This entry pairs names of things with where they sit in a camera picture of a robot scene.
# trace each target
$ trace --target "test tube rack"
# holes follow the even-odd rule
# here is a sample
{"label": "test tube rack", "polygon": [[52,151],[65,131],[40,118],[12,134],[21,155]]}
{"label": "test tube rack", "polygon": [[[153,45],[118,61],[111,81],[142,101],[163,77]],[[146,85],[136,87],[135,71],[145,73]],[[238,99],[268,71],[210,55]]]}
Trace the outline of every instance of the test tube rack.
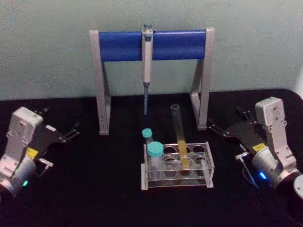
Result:
{"label": "test tube rack", "polygon": [[141,164],[141,190],[155,187],[205,185],[213,188],[214,162],[209,144],[189,143],[187,158],[190,168],[184,170],[181,165],[178,144],[165,144],[161,157],[161,166],[153,169],[144,144],[144,163]]}

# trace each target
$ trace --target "test tube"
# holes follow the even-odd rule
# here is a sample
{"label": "test tube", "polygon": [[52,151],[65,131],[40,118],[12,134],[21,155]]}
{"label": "test tube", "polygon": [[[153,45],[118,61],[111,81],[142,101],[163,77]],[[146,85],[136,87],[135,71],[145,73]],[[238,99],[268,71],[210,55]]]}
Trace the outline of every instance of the test tube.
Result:
{"label": "test tube", "polygon": [[149,143],[153,142],[152,139],[152,130],[149,128],[143,129],[142,130],[142,135],[145,138],[146,141],[146,145],[148,145]]}
{"label": "test tube", "polygon": [[176,137],[178,141],[178,148],[180,153],[180,159],[183,169],[189,168],[189,161],[187,158],[187,149],[186,149],[186,143],[183,133],[183,125],[182,125],[182,119],[181,119],[181,113],[180,113],[180,107],[177,104],[172,105],[171,107],[171,113],[172,113],[172,119],[175,126],[175,132]]}
{"label": "test tube", "polygon": [[164,146],[160,142],[151,142],[147,145],[147,153],[150,156],[152,169],[160,169],[162,164]]}

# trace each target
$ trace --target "green led light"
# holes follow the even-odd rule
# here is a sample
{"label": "green led light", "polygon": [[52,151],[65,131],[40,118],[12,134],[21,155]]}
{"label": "green led light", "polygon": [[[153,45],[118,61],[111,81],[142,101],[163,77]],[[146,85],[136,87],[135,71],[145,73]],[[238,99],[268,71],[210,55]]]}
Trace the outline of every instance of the green led light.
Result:
{"label": "green led light", "polygon": [[23,183],[23,187],[27,186],[28,185],[28,181],[24,181]]}

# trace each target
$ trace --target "gray stand leg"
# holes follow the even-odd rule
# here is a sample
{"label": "gray stand leg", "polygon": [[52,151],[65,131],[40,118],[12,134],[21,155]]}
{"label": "gray stand leg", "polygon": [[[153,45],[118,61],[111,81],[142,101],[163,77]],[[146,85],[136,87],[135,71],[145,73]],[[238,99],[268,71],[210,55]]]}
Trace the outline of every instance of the gray stand leg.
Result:
{"label": "gray stand leg", "polygon": [[214,28],[206,29],[204,59],[198,60],[190,98],[193,105],[198,130],[207,129],[209,88],[213,65]]}
{"label": "gray stand leg", "polygon": [[109,134],[109,117],[111,96],[108,88],[108,81],[105,71],[105,65],[101,61],[99,31],[89,31],[91,44],[91,58],[93,64],[93,73],[95,78],[97,108],[99,117],[99,134]]}

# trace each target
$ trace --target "blue bar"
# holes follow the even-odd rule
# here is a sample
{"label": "blue bar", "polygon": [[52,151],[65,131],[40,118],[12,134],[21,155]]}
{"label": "blue bar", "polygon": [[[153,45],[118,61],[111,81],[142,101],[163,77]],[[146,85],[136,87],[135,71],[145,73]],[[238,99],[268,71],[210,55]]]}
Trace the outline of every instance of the blue bar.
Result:
{"label": "blue bar", "polygon": [[[136,32],[99,32],[102,61],[141,61],[142,34]],[[205,30],[155,31],[153,60],[203,59]]]}

